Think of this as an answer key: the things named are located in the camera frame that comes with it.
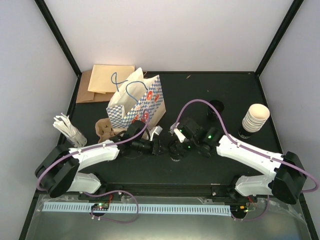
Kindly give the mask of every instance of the metal frame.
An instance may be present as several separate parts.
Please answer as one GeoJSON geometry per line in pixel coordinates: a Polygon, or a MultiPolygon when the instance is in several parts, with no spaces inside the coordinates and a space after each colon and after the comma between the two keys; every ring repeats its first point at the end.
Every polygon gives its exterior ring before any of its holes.
{"type": "MultiPolygon", "coordinates": [[[[77,76],[77,82],[76,82],[76,85],[75,85],[75,88],[74,88],[74,92],[72,94],[72,98],[71,98],[71,102],[70,102],[70,105],[69,105],[69,108],[68,108],[68,111],[67,111],[67,114],[70,115],[70,117],[72,117],[73,115],[73,111],[75,109],[75,105],[76,105],[76,98],[77,98],[77,92],[78,92],[78,88],[79,88],[79,84],[80,84],[80,79],[81,79],[81,70],[79,69],[78,67],[78,64],[76,63],[76,60],[74,59],[62,33],[60,32],[53,16],[51,15],[50,13],[50,10],[48,8],[48,6],[46,5],[45,1],[44,0],[34,0],[35,3],[37,4],[39,10],[41,11],[44,19],[46,20],[48,26],[50,27],[54,37],[56,38],[58,44],[60,45],[65,57],[67,58],[67,60],[69,61],[74,73],[76,74],[77,76]]],[[[302,3],[304,2],[304,0],[293,0],[289,10],[287,11],[281,25],[279,26],[276,34],[274,35],[268,49],[266,50],[260,64],[258,65],[256,71],[254,72],[255,74],[255,78],[256,80],[258,81],[258,84],[260,86],[260,90],[261,90],[261,93],[262,93],[262,96],[263,96],[263,99],[264,99],[264,103],[266,104],[266,106],[268,106],[267,104],[267,100],[266,100],[266,97],[264,95],[264,92],[263,92],[263,89],[262,89],[262,86],[261,86],[261,81],[260,81],[260,75],[262,74],[263,70],[265,69],[265,67],[267,66],[270,58],[272,57],[274,51],[276,50],[279,42],[281,41],[282,37],[284,36],[286,30],[288,29],[290,23],[292,22],[292,20],[294,19],[296,13],[298,12],[300,6],[302,5],[302,3]]],[[[274,131],[274,134],[277,136],[277,133],[276,133],[276,129],[275,129],[275,126],[274,126],[274,123],[273,121],[271,121],[272,123],[272,128],[273,128],[273,131],[274,131]]],[[[59,140],[58,140],[58,144],[62,144],[65,142],[65,138],[64,136],[60,136],[59,140]]],[[[279,149],[281,150],[281,145],[280,145],[280,142],[279,142],[279,139],[277,138],[277,144],[278,144],[278,147],[279,149]]],[[[144,192],[143,190],[143,187],[139,187],[139,186],[136,186],[136,185],[132,185],[132,186],[126,186],[127,188],[132,188],[131,190],[133,192],[140,192],[141,190],[144,192]]],[[[210,188],[206,188],[206,187],[201,187],[201,186],[198,186],[199,188],[197,188],[196,186],[193,186],[192,187],[192,191],[194,191],[194,193],[202,193],[204,195],[211,195],[212,194],[212,191],[213,189],[210,189],[210,188]]],[[[36,191],[35,194],[34,194],[34,197],[33,197],[33,200],[31,202],[31,206],[30,206],[30,209],[28,211],[28,214],[26,216],[26,220],[25,220],[25,223],[23,225],[23,228],[22,228],[22,231],[21,231],[21,235],[20,235],[20,240],[23,240],[26,238],[26,235],[27,235],[27,232],[28,232],[28,228],[29,228],[29,225],[30,225],[30,222],[31,222],[31,219],[32,219],[32,216],[33,216],[33,212],[35,210],[35,207],[36,207],[36,203],[37,203],[37,199],[39,197],[39,192],[36,191]]],[[[316,229],[315,229],[315,226],[313,224],[313,221],[312,221],[312,218],[311,218],[311,215],[310,215],[310,212],[309,212],[309,209],[308,209],[308,206],[306,204],[306,201],[305,201],[305,198],[303,196],[303,194],[300,195],[300,203],[301,203],[301,207],[302,207],[302,210],[303,210],[303,214],[304,214],[304,217],[305,217],[305,220],[306,220],[306,223],[307,223],[307,227],[308,227],[308,230],[310,232],[310,235],[312,237],[312,239],[314,240],[318,240],[318,235],[317,235],[317,232],[316,232],[316,229]]]]}

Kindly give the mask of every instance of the shopping bag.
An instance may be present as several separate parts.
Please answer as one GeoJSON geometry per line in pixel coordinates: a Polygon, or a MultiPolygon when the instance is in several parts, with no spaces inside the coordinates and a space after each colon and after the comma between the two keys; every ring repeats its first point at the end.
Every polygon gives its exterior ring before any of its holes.
{"type": "Polygon", "coordinates": [[[122,82],[106,111],[113,128],[127,128],[136,120],[147,119],[148,126],[155,127],[166,112],[159,75],[144,79],[142,69],[138,68],[122,82]]]}

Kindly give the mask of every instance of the table top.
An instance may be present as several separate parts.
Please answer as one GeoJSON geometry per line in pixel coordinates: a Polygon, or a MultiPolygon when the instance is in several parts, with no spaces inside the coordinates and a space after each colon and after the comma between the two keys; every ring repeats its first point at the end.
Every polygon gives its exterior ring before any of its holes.
{"type": "MultiPolygon", "coordinates": [[[[148,72],[145,77],[158,74],[166,107],[166,113],[158,123],[163,128],[159,138],[166,145],[172,139],[168,132],[170,126],[190,100],[223,102],[225,126],[231,135],[239,139],[238,130],[250,105],[266,104],[260,82],[250,72],[148,72]]],[[[87,145],[98,142],[95,124],[99,119],[108,117],[107,106],[107,102],[76,104],[71,121],[87,138],[87,145]]],[[[208,106],[203,103],[193,103],[184,111],[182,118],[193,118],[203,127],[222,129],[218,121],[212,123],[207,119],[207,109],[208,106]]],[[[243,141],[271,152],[281,151],[271,118],[259,132],[243,141]]],[[[230,158],[217,154],[206,158],[196,151],[178,162],[173,161],[168,153],[154,156],[133,152],[127,157],[101,162],[81,172],[98,173],[107,183],[169,185],[228,185],[235,175],[259,175],[258,171],[230,158]]]]}

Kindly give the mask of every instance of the gray wall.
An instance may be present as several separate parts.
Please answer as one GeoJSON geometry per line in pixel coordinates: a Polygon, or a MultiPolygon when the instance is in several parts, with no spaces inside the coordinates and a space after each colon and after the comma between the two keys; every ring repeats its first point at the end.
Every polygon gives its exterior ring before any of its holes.
{"type": "MultiPolygon", "coordinates": [[[[320,1],[304,1],[261,75],[284,152],[320,179],[320,1]]],[[[313,187],[307,181],[307,187],[313,187]]],[[[320,190],[306,193],[320,235],[320,190]]]]}
{"type": "Polygon", "coordinates": [[[255,71],[292,0],[46,0],[82,71],[255,71]]]}
{"type": "Polygon", "coordinates": [[[15,240],[76,76],[34,1],[1,1],[0,33],[0,239],[15,240]]]}

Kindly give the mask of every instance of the purple hose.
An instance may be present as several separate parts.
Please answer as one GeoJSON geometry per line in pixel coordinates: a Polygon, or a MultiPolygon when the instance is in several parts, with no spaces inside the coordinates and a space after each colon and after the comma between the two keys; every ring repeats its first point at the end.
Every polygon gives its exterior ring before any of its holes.
{"type": "MultiPolygon", "coordinates": [[[[148,117],[148,118],[147,118],[147,121],[146,121],[146,123],[145,123],[145,125],[144,125],[144,127],[143,127],[143,129],[142,129],[140,132],[138,132],[136,135],[134,135],[134,136],[132,136],[132,137],[126,139],[126,140],[119,141],[119,142],[108,143],[108,144],[105,144],[105,146],[103,146],[103,144],[95,145],[95,146],[89,146],[89,147],[87,147],[86,149],[83,149],[81,152],[83,153],[83,152],[86,152],[86,151],[89,151],[89,150],[92,150],[92,149],[99,149],[99,148],[104,148],[104,147],[110,147],[110,146],[119,145],[119,144],[125,144],[125,143],[127,143],[127,142],[130,142],[131,140],[135,139],[136,137],[138,137],[140,134],[142,134],[142,133],[146,130],[146,128],[147,128],[147,126],[148,126],[148,123],[149,123],[149,120],[150,120],[150,118],[148,117]]],[[[73,156],[73,155],[76,155],[76,154],[79,154],[79,152],[76,151],[76,152],[73,152],[73,153],[69,153],[69,154],[67,154],[67,155],[64,155],[63,157],[59,158],[57,161],[55,161],[54,163],[52,163],[52,164],[51,164],[46,170],[44,170],[44,172],[39,176],[38,180],[36,181],[36,188],[37,188],[38,190],[40,190],[40,191],[45,191],[45,189],[40,186],[42,178],[43,178],[54,166],[56,166],[57,164],[61,163],[63,160],[65,160],[65,159],[67,159],[67,158],[69,158],[69,157],[71,157],[71,156],[73,156]]]]}
{"type": "Polygon", "coordinates": [[[239,221],[242,221],[242,222],[251,222],[251,221],[255,221],[255,220],[258,220],[260,218],[262,218],[267,212],[268,212],[268,209],[269,209],[269,206],[270,206],[270,197],[269,195],[267,196],[266,198],[266,206],[265,206],[265,209],[263,211],[263,213],[261,213],[259,216],[257,217],[254,217],[254,218],[250,218],[250,219],[241,219],[241,218],[236,218],[232,213],[231,213],[231,216],[235,219],[235,220],[239,220],[239,221]]]}
{"type": "MultiPolygon", "coordinates": [[[[112,218],[108,218],[108,217],[100,217],[100,219],[102,220],[107,220],[107,221],[111,221],[111,222],[114,222],[114,223],[117,223],[117,224],[130,224],[132,222],[134,222],[138,216],[139,216],[139,204],[138,204],[138,201],[137,199],[135,198],[135,196],[133,196],[130,192],[127,192],[127,191],[123,191],[123,190],[114,190],[114,191],[108,191],[106,193],[103,193],[103,194],[99,194],[99,195],[92,195],[90,193],[87,193],[87,192],[84,192],[85,195],[89,196],[89,197],[93,197],[93,198],[99,198],[99,197],[103,197],[103,196],[106,196],[106,195],[109,195],[109,194],[113,194],[113,193],[124,193],[124,194],[128,194],[130,197],[132,197],[132,199],[134,200],[135,202],[135,205],[136,205],[136,213],[135,213],[135,216],[129,220],[129,221],[119,221],[119,220],[114,220],[112,218]]],[[[98,216],[94,216],[94,210],[95,209],[92,209],[91,210],[91,216],[93,218],[96,218],[98,219],[99,217],[98,216]]]]}
{"type": "MultiPolygon", "coordinates": [[[[216,114],[217,117],[219,118],[219,121],[220,121],[220,123],[221,123],[222,129],[223,129],[223,131],[224,131],[224,134],[227,136],[227,138],[228,138],[233,144],[237,145],[238,143],[237,143],[235,140],[233,140],[233,139],[230,137],[229,133],[227,132],[226,126],[225,126],[225,124],[224,124],[224,121],[222,120],[221,115],[219,114],[219,112],[217,111],[217,109],[215,109],[215,107],[214,107],[212,104],[210,104],[208,101],[206,101],[206,100],[194,99],[194,100],[191,100],[191,101],[187,102],[187,103],[183,106],[183,108],[181,109],[181,111],[180,111],[180,113],[179,113],[179,115],[178,115],[178,117],[177,117],[177,119],[176,119],[176,121],[175,121],[175,124],[176,124],[176,125],[178,124],[179,119],[180,119],[182,113],[184,112],[184,110],[186,109],[186,107],[187,107],[188,105],[192,104],[192,103],[195,103],[195,102],[200,102],[200,103],[207,104],[209,107],[211,107],[211,108],[213,109],[213,111],[215,112],[215,114],[216,114]]],[[[286,161],[282,161],[282,160],[280,160],[280,159],[274,158],[274,157],[271,158],[270,156],[268,156],[268,155],[266,155],[266,154],[263,154],[263,153],[261,153],[261,152],[258,152],[258,151],[254,150],[254,149],[251,149],[250,147],[247,147],[247,146],[240,145],[240,148],[243,148],[243,149],[245,149],[245,150],[248,150],[248,151],[250,151],[250,152],[252,152],[252,153],[254,153],[254,154],[257,154],[257,155],[259,155],[259,156],[262,156],[262,157],[264,157],[264,158],[266,158],[266,159],[270,159],[270,160],[272,160],[272,161],[275,161],[275,162],[281,163],[281,164],[283,164],[283,165],[286,165],[286,166],[288,166],[288,167],[290,167],[290,168],[293,168],[294,170],[297,170],[297,171],[303,173],[303,174],[306,175],[307,177],[309,177],[312,181],[314,181],[315,187],[314,187],[314,188],[311,188],[311,189],[307,189],[307,190],[302,190],[302,191],[301,191],[302,193],[311,193],[311,192],[314,192],[314,191],[318,190],[318,188],[319,188],[319,182],[317,181],[317,179],[316,179],[314,176],[312,176],[310,173],[308,173],[308,172],[306,172],[305,170],[303,170],[302,168],[297,167],[297,166],[295,166],[295,165],[293,165],[293,164],[291,164],[291,163],[288,163],[288,162],[286,162],[286,161]]]]}

